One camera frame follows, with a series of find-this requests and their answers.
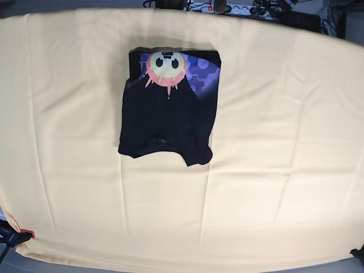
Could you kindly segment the red black table clamp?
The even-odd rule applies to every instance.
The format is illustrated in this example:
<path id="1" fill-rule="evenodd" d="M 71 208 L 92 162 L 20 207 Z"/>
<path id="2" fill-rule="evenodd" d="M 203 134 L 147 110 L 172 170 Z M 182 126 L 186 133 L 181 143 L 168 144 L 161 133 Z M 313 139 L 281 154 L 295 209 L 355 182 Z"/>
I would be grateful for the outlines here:
<path id="1" fill-rule="evenodd" d="M 35 238 L 33 231 L 21 230 L 17 232 L 11 227 L 11 225 L 4 220 L 1 220 L 1 243 L 10 247 L 15 247 L 21 243 L 29 241 L 31 238 Z"/>

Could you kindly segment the white power strip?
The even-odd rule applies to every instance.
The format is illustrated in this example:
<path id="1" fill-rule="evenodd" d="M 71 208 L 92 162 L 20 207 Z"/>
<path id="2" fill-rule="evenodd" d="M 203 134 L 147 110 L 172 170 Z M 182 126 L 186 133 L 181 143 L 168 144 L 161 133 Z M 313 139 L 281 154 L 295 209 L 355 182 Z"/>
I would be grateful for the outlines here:
<path id="1" fill-rule="evenodd" d="M 262 4 L 241 5 L 229 4 L 226 1 L 190 1 L 184 8 L 185 11 L 193 11 L 206 14 L 220 14 L 228 16 L 239 16 L 244 18 L 269 18 L 272 19 L 272 12 Z"/>

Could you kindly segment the black graphic T-shirt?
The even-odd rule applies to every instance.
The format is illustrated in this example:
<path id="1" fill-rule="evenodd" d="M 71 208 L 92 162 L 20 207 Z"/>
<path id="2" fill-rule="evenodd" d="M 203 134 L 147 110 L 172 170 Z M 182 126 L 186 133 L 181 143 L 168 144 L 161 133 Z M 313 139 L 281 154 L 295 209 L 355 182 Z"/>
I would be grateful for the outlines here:
<path id="1" fill-rule="evenodd" d="M 215 50 L 130 51 L 119 153 L 139 158 L 175 152 L 187 166 L 209 163 L 220 71 Z"/>

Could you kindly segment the black corner clamp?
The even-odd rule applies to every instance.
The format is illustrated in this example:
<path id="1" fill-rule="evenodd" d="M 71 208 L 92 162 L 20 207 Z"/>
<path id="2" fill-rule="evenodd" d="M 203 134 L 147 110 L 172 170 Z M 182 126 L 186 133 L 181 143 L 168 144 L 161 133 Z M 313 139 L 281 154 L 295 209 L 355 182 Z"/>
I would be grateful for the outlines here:
<path id="1" fill-rule="evenodd" d="M 359 259 L 361 262 L 364 261 L 364 246 L 362 246 L 360 249 L 352 249 L 350 251 L 350 254 Z"/>

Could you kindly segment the yellow table cloth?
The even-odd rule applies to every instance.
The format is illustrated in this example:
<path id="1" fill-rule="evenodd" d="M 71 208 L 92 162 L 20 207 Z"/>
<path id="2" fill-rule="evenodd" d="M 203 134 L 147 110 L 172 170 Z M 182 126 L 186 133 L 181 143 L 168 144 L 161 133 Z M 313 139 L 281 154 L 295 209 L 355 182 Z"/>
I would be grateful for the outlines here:
<path id="1" fill-rule="evenodd" d="M 129 52 L 216 49 L 210 163 L 117 151 Z M 1 20 L 1 208 L 17 247 L 123 272 L 266 272 L 363 245 L 363 47 L 183 11 Z"/>

